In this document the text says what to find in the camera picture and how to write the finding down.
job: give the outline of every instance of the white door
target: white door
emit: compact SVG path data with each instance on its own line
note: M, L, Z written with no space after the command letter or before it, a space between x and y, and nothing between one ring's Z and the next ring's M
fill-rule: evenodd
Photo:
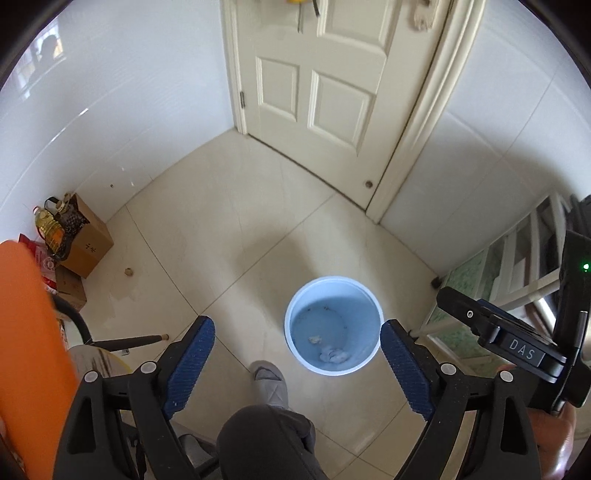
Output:
M248 133L366 208L418 97L443 28L418 0L238 0Z

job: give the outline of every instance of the chair wheel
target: chair wheel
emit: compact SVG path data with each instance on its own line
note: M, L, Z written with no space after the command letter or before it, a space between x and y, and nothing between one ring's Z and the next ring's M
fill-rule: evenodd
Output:
M441 285L443 284L443 280L439 277L435 277L434 279L431 280L431 286L435 289L438 290L439 287L441 287Z

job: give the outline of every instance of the small round object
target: small round object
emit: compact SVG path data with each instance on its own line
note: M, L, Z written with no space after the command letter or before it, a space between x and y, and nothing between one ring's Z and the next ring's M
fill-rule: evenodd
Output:
M84 376L84 381L86 383L92 383L97 378L99 378L99 374L97 372L95 372L94 370L91 370L90 372L86 372L86 375Z
M507 383L513 382L513 374L507 370L503 370L501 372L501 380Z
M455 375L457 372L457 368L455 365L452 364L443 364L441 366L441 371L446 375Z
M156 364L154 362L146 362L146 363L142 364L142 366L139 368L139 370L143 374L150 374L156 370Z

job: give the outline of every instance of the chair leg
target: chair leg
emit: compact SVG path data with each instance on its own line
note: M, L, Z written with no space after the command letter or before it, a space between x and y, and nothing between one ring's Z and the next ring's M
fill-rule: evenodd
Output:
M91 345L103 348L109 352L125 350L126 348L136 348L138 346L151 345L152 343L168 340L170 337L164 335L146 335L143 337L120 338L118 340L102 340L92 342Z

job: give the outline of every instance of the blue bucket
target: blue bucket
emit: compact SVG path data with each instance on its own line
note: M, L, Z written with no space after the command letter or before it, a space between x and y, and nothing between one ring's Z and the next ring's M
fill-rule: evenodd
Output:
M285 339L308 370L337 376L359 370L379 349L384 314L374 294L346 277L304 285L285 314Z

